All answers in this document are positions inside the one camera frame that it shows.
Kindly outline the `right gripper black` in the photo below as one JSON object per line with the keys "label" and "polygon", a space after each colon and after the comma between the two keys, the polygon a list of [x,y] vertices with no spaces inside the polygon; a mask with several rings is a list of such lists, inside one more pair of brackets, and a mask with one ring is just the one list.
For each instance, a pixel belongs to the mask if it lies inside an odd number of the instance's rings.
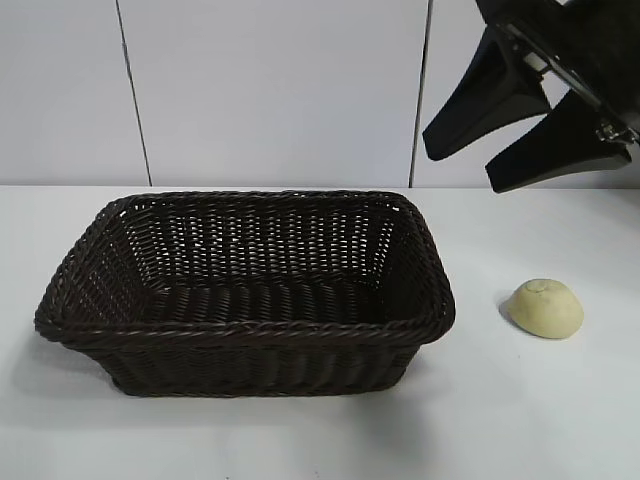
{"label": "right gripper black", "polygon": [[486,29],[458,86],[422,133],[434,161],[551,105],[537,56],[573,92],[485,167],[496,193],[617,170],[639,141],[637,1],[478,1]]}

